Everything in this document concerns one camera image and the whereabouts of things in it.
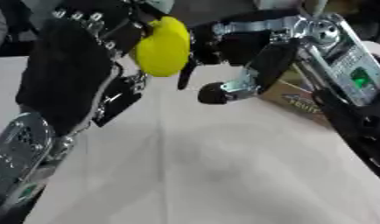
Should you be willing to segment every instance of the metal bracket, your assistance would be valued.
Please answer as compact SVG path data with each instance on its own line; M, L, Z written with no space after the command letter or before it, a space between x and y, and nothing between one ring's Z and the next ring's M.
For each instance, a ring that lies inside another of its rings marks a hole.
M221 89L226 93L229 101L238 101L250 98L257 94L255 82L258 72L252 69L243 69L240 77L222 84Z

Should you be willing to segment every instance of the screw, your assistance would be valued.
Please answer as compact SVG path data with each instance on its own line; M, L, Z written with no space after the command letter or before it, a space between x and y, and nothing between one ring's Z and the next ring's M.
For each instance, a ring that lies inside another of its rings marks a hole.
M34 150L36 150L36 151L41 151L41 150L43 150L43 145L41 145L41 144L35 144L34 146L33 146L33 148L34 148Z
M94 20L94 21L99 21L99 20L102 19L102 14L96 12L96 13L94 13L90 18L91 18L92 20Z
M73 14L72 19L80 20L83 16L84 16L84 14L82 14L82 12L77 11L75 14Z

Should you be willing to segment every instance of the black glove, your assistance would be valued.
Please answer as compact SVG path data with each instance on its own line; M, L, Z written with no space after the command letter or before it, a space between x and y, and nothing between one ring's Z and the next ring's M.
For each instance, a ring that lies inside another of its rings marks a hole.
M121 0L66 0L57 11L66 14L46 21L16 101L22 109L38 111L63 136L92 119L104 89L118 75L111 73L115 54L127 54L144 27L135 21L132 5ZM96 13L102 18L87 27L85 21ZM131 103L140 98L125 93Z

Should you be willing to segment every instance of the cardboard box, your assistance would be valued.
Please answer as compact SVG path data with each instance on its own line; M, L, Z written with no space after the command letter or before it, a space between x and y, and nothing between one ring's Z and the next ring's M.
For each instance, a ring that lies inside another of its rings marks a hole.
M286 72L261 98L268 102L276 103L325 127L330 127L327 118L314 103L310 88L293 69Z

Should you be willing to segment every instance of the chrome part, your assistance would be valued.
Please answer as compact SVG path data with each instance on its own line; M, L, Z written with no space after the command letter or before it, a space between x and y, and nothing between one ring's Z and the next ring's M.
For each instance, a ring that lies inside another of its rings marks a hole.
M53 149L50 151L46 161L63 161L75 146L75 138L73 136L64 136L56 141Z
M232 22L229 24L215 24L213 32L220 39L222 36L234 32L263 32L288 31L289 38L301 38L307 35L308 20L302 16L283 17L279 19L244 23Z
M229 101L237 101L250 98L257 94L258 86L255 82L258 72L248 68L243 69L241 76L222 84L221 89L226 92Z
M22 198L14 196L29 185L53 144L53 129L38 113L20 115L0 135L0 214L37 193L38 188Z
M337 14L313 21L310 35L302 39L297 68L313 88L332 89L337 97L357 107L370 104L380 92L379 63ZM355 80L358 73L365 84Z
M135 95L145 90L149 79L150 76L141 70L138 70L137 74L126 77L126 81L133 84L132 90Z
M101 13L94 13L90 16L90 20L98 22L102 19L103 15Z
M289 30L273 31L271 33L270 42L272 45L288 44L292 38Z
M65 10L57 10L55 12L53 12L53 16L55 18L63 18L64 16L66 16L66 11Z
M80 20L80 19L82 19L83 16L84 16L84 14L82 12L77 11L76 13L74 13L72 15L72 19L73 20Z
M329 51L341 40L341 32L337 25L326 19L313 22L309 36L322 48L323 52Z

